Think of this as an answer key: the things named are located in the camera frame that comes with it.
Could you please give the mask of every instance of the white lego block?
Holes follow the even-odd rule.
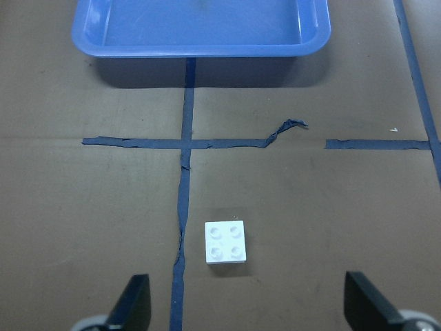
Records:
[[[243,221],[205,223],[205,260],[207,264],[247,260]]]

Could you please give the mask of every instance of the lego stud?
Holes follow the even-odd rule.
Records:
[[[232,248],[232,257],[238,259],[242,255],[242,250],[238,246]]]
[[[212,256],[213,259],[222,259],[222,250],[218,247],[213,247],[211,250],[209,250],[209,254]]]
[[[237,226],[232,226],[229,229],[229,232],[232,234],[232,236],[234,238],[239,238],[240,237],[240,229]]]
[[[215,239],[219,239],[222,236],[221,231],[218,228],[211,228],[209,231],[209,235]]]

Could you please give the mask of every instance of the screw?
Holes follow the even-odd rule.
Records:
[[[419,331],[435,331],[435,328],[430,323],[424,321],[416,322],[416,327]]]

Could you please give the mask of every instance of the white toy brick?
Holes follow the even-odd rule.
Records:
[[[243,221],[205,223],[207,264],[242,263],[247,260]]]

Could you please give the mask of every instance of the blue tray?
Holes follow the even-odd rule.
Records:
[[[94,57],[297,57],[330,34],[327,0],[79,0],[72,27]]]

